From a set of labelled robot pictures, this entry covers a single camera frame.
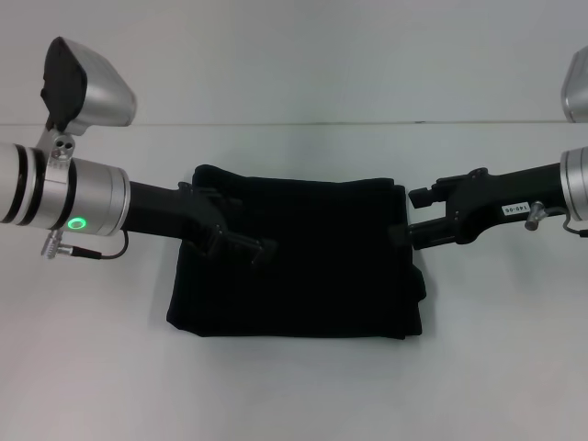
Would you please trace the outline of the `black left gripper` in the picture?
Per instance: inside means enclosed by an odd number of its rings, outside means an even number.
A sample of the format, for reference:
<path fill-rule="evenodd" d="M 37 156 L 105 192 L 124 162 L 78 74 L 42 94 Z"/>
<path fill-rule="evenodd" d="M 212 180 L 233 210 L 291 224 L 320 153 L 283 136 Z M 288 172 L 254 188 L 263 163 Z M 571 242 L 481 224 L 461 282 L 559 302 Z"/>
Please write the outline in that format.
<path fill-rule="evenodd" d="M 187 241 L 206 257 L 249 266 L 272 261 L 278 243 L 226 231 L 223 213 L 243 211 L 243 202 L 214 187 L 180 181 L 166 189 L 132 182 L 127 230 Z"/>

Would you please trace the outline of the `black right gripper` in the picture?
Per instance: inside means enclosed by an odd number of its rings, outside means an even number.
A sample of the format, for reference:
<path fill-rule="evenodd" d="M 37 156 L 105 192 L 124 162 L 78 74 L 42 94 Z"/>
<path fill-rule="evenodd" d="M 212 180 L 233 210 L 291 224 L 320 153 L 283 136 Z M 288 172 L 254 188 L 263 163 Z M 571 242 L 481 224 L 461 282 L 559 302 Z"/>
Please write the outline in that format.
<path fill-rule="evenodd" d="M 506 175 L 491 175 L 485 169 L 466 175 L 437 179 L 430 188 L 411 190 L 415 209 L 446 202 L 449 218 L 411 224 L 395 217 L 389 225 L 393 249 L 423 250 L 448 243 L 467 244 L 493 226 L 525 221 L 524 205 L 540 202 L 545 208 L 562 208 L 565 200 L 560 165 L 550 164 Z"/>

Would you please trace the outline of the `black t-shirt with FREE print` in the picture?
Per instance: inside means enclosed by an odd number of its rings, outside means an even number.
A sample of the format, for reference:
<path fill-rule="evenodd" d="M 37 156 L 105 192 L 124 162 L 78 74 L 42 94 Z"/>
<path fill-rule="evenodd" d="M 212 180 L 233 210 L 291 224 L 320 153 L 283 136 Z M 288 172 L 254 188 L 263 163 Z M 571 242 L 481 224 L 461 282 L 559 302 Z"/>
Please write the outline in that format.
<path fill-rule="evenodd" d="M 200 336 L 386 337 L 422 332 L 426 289 L 407 237 L 406 191 L 390 178 L 328 183 L 247 177 L 211 165 L 192 177 L 242 201 L 230 228 L 277 243 L 271 261 L 217 259 L 182 243 L 166 314 Z"/>

